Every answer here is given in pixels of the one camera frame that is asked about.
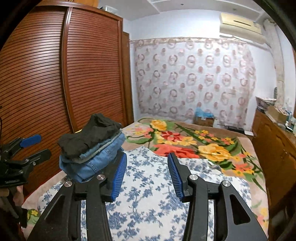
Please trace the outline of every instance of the wooden wardrobe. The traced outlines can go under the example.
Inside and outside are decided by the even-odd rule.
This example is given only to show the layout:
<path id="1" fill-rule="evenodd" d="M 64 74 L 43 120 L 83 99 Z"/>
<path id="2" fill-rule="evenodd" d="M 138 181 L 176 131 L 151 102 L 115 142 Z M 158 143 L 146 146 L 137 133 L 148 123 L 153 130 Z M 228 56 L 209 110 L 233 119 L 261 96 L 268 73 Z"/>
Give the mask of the wooden wardrobe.
<path id="1" fill-rule="evenodd" d="M 91 114 L 130 124 L 130 83 L 123 75 L 122 18 L 87 5 L 42 1 L 20 22 L 0 51 L 1 144 L 40 134 L 40 144 L 14 159 L 52 152 L 31 173 L 25 194 L 60 171 L 57 140 L 80 130 Z"/>

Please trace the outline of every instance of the metal bolt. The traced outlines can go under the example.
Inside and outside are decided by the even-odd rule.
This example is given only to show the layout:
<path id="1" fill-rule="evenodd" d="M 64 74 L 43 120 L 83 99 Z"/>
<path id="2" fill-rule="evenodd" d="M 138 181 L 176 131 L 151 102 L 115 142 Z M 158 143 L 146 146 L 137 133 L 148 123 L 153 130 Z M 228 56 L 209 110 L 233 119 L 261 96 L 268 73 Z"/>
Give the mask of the metal bolt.
<path id="1" fill-rule="evenodd" d="M 67 182 L 65 182 L 64 185 L 65 185 L 65 187 L 68 188 L 68 187 L 72 186 L 72 182 L 71 181 L 67 181 Z"/>
<path id="2" fill-rule="evenodd" d="M 105 175 L 104 174 L 99 174 L 99 175 L 96 176 L 96 178 L 98 180 L 104 180 L 105 179 Z"/>
<path id="3" fill-rule="evenodd" d="M 197 179 L 198 179 L 198 175 L 191 174 L 191 175 L 189 176 L 189 178 L 190 178 L 191 180 L 197 180 Z"/>
<path id="4" fill-rule="evenodd" d="M 230 182 L 229 181 L 223 181 L 222 184 L 225 187 L 229 187 L 230 186 Z"/>

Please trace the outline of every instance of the bedroom wall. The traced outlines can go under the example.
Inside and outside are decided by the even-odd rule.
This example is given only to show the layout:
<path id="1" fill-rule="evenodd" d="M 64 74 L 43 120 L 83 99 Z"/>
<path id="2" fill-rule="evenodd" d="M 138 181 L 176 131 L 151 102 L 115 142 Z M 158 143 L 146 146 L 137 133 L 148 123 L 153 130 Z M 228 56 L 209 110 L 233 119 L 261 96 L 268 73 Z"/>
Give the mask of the bedroom wall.
<path id="1" fill-rule="evenodd" d="M 163 37 L 207 37 L 219 38 L 220 12 L 212 10 L 177 10 L 162 12 L 131 21 L 131 40 L 163 38 Z M 264 44 L 261 48 L 249 46 L 257 70 L 257 87 L 249 101 L 246 119 L 246 130 L 251 129 L 255 110 L 256 99 L 259 97 L 273 97 L 276 87 L 276 73 L 274 62 L 269 47 Z M 134 68 L 133 51 L 131 51 L 131 67 Z M 135 121 L 143 116 L 139 112 L 135 72 L 131 70 L 133 108 Z"/>
<path id="2" fill-rule="evenodd" d="M 284 59 L 285 103 L 287 103 L 293 113 L 296 95 L 296 74 L 293 48 L 279 26 L 276 26 L 276 31 L 279 36 Z"/>

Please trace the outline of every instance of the black cloth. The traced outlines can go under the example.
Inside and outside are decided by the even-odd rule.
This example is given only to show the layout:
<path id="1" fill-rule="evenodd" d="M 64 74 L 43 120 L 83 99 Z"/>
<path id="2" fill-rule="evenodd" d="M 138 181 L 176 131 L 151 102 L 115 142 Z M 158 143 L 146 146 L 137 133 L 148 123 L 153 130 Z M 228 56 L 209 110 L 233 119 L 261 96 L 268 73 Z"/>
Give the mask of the black cloth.
<path id="1" fill-rule="evenodd" d="M 96 144 L 114 136 L 121 127 L 120 123 L 104 117 L 101 113 L 93 114 L 82 131 L 62 135 L 58 144 L 63 155 L 73 159 Z"/>

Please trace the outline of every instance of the yellow flower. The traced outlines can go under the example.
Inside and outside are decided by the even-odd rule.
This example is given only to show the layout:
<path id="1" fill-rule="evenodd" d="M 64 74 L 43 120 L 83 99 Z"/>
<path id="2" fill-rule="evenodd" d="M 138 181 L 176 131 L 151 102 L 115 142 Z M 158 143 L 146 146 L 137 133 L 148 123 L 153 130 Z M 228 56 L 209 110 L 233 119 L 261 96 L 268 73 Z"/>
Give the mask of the yellow flower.
<path id="1" fill-rule="evenodd" d="M 164 143 L 168 144 L 168 145 L 178 145 L 179 144 L 178 142 L 174 142 L 174 141 L 165 141 Z"/>
<path id="2" fill-rule="evenodd" d="M 224 149 L 224 147 L 219 146 L 216 143 L 211 143 L 206 146 L 199 146 L 198 150 L 201 152 L 201 154 L 211 161 L 224 161 L 225 159 L 231 158 L 231 155 L 228 150 Z"/>
<path id="3" fill-rule="evenodd" d="M 264 229 L 267 229 L 268 228 L 268 223 L 269 223 L 268 220 L 263 220 L 263 228 Z"/>
<path id="4" fill-rule="evenodd" d="M 268 217 L 268 209 L 266 207 L 261 208 L 260 214 L 262 214 L 265 218 Z"/>
<path id="5" fill-rule="evenodd" d="M 37 212 L 36 210 L 33 210 L 33 211 L 31 212 L 31 214 L 33 214 L 34 216 L 37 216 L 37 215 L 38 215 L 38 212 Z"/>
<path id="6" fill-rule="evenodd" d="M 166 122 L 165 121 L 161 121 L 161 120 L 152 120 L 151 121 L 151 126 L 154 129 L 157 129 L 159 131 L 166 131 Z"/>
<path id="7" fill-rule="evenodd" d="M 246 170 L 246 171 L 244 171 L 245 173 L 248 173 L 248 174 L 254 174 L 254 171 L 252 170 L 252 169 L 250 169 L 250 170 Z"/>
<path id="8" fill-rule="evenodd" d="M 244 176 L 244 174 L 241 172 L 241 171 L 239 171 L 239 170 L 232 170 L 233 171 L 233 173 L 237 176 L 237 177 L 243 177 Z"/>
<path id="9" fill-rule="evenodd" d="M 165 143 L 164 138 L 160 134 L 161 134 L 161 132 L 159 132 L 159 131 L 155 132 L 155 138 L 157 139 L 157 143 L 158 144 Z"/>
<path id="10" fill-rule="evenodd" d="M 178 143 L 182 146 L 190 146 L 197 144 L 197 142 L 193 140 L 193 137 L 182 137 L 181 141 L 178 141 Z"/>
<path id="11" fill-rule="evenodd" d="M 164 138 L 161 135 L 155 135 L 157 140 L 163 140 Z"/>
<path id="12" fill-rule="evenodd" d="M 246 155 L 246 156 L 251 156 L 251 153 L 250 152 L 244 152 L 244 154 Z"/>
<path id="13" fill-rule="evenodd" d="M 235 161 L 240 161 L 240 158 L 238 156 L 232 156 L 231 159 L 233 159 Z"/>

